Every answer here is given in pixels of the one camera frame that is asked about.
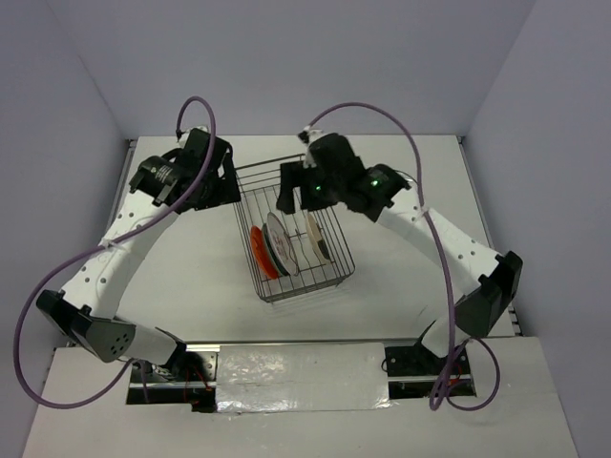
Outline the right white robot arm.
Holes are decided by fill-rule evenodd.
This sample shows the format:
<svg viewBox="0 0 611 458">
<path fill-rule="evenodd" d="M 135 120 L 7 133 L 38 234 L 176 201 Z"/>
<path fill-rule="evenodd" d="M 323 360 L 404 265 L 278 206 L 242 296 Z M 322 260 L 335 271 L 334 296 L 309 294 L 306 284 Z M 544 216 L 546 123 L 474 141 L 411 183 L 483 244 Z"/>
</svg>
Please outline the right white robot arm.
<svg viewBox="0 0 611 458">
<path fill-rule="evenodd" d="M 280 179 L 276 207 L 282 213 L 343 203 L 440 267 L 450 297 L 446 314 L 419 338 L 414 354 L 422 371 L 439 371 L 460 344 L 487 337 L 515 298 L 523 267 L 518 254 L 500 254 L 473 239 L 427 206 L 420 187 L 389 165 L 366 167 L 345 136 L 309 142 L 304 159 L 281 165 Z"/>
</svg>

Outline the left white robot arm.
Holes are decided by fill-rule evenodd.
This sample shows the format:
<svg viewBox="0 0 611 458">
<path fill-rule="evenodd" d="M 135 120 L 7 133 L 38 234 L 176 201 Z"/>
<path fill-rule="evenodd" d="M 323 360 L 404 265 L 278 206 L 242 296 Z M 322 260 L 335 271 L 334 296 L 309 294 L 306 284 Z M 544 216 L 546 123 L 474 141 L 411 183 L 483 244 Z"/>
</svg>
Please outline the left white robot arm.
<svg viewBox="0 0 611 458">
<path fill-rule="evenodd" d="M 200 357 L 167 331 L 122 319 L 120 302 L 149 251 L 180 214 L 240 198 L 230 143 L 191 129 L 177 148 L 138 165 L 102 251 L 59 291 L 43 290 L 37 309 L 104 363 L 133 358 L 152 364 L 165 380 L 184 376 L 200 367 Z"/>
</svg>

